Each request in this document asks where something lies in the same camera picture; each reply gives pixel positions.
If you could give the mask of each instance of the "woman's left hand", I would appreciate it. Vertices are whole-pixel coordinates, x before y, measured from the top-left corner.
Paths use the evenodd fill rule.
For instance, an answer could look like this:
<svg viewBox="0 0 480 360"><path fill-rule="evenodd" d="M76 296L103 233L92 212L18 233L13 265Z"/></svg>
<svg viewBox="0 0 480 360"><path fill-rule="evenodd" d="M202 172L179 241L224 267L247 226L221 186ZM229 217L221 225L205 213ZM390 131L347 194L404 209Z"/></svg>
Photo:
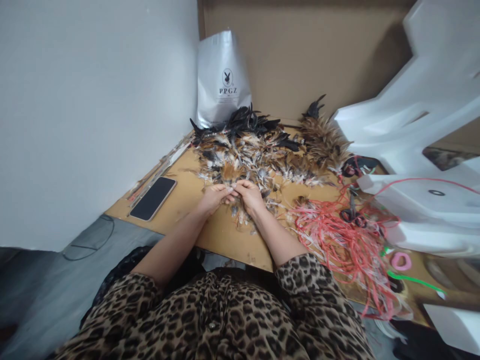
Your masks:
<svg viewBox="0 0 480 360"><path fill-rule="evenodd" d="M202 214L211 216L217 211L220 204L228 204L234 201L234 197L238 195L232 187L227 187L224 184L209 186L205 189L205 194L198 203L197 210Z"/></svg>

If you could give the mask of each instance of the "hand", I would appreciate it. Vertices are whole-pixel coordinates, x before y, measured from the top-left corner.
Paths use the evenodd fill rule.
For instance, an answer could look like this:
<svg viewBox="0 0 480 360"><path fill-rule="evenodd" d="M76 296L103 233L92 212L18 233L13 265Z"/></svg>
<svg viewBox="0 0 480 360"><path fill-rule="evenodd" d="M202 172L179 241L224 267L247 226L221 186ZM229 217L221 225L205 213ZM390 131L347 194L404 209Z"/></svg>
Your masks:
<svg viewBox="0 0 480 360"><path fill-rule="evenodd" d="M212 185L205 189L205 194L196 208L201 214L211 216L217 211L220 204L223 202L228 204L235 200L234 196L238 195L238 192L234 191L232 187L226 187L224 184Z"/></svg>
<svg viewBox="0 0 480 360"><path fill-rule="evenodd" d="M235 188L236 192L241 195L243 207L251 217L254 217L262 210L267 209L264 200L262 199L262 194L260 193L259 187L253 182L248 180L239 180L236 182L236 184L232 184L232 187Z"/></svg>

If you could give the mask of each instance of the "silver bag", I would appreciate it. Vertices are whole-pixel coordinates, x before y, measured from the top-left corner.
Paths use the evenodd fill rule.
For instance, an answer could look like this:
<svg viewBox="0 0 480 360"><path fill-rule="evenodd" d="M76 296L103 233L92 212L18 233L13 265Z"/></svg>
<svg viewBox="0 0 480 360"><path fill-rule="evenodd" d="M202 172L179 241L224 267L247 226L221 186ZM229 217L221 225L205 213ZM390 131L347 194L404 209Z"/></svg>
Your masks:
<svg viewBox="0 0 480 360"><path fill-rule="evenodd" d="M202 40L198 47L198 127L222 127L235 110L251 102L247 69L235 34L227 30Z"/></svg>

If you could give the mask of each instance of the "pile of feathers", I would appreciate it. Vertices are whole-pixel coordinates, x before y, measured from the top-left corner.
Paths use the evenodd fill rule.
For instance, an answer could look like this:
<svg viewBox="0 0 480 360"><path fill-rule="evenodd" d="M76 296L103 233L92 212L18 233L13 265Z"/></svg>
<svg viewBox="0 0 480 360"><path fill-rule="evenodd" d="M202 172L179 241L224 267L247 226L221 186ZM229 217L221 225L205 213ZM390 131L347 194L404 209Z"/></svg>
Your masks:
<svg viewBox="0 0 480 360"><path fill-rule="evenodd" d="M259 115L252 106L233 112L221 128L199 128L190 119L195 130L192 146L199 156L200 169L184 171L203 179L205 186L209 183L228 186L247 179L259 187L267 209L274 215L282 206L279 193L289 183L335 186L326 172L342 167L349 158L346 150L350 143L319 116L322 98L303 114L302 136L297 134L293 138L284 131L280 119L268 120L269 115ZM251 222L238 198L229 207L238 227Z"/></svg>

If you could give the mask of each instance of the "person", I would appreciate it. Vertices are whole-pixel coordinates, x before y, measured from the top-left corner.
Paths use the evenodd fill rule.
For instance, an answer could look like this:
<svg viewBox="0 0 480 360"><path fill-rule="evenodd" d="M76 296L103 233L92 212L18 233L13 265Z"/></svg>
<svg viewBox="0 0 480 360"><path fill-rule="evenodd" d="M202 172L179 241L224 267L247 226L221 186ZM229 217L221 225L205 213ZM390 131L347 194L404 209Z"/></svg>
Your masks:
<svg viewBox="0 0 480 360"><path fill-rule="evenodd" d="M281 296L222 269L163 296L207 219L241 197L276 265ZM213 185L94 306L53 359L373 359L331 272L267 210L247 180Z"/></svg>

